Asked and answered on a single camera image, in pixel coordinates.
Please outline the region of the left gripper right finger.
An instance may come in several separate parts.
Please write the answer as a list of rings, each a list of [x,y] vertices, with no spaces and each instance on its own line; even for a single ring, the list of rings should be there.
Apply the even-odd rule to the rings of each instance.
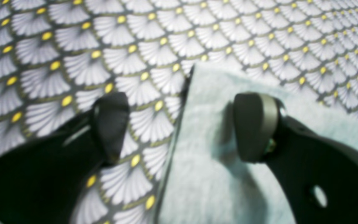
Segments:
[[[236,94],[232,114],[240,160],[270,169],[298,224],[358,224],[357,149],[315,133],[267,94]]]

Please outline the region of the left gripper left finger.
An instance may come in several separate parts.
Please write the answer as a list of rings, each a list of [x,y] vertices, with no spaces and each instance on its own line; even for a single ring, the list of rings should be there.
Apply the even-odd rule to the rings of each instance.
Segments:
[[[130,106],[123,92],[0,156],[0,224],[68,224],[88,179],[120,159]]]

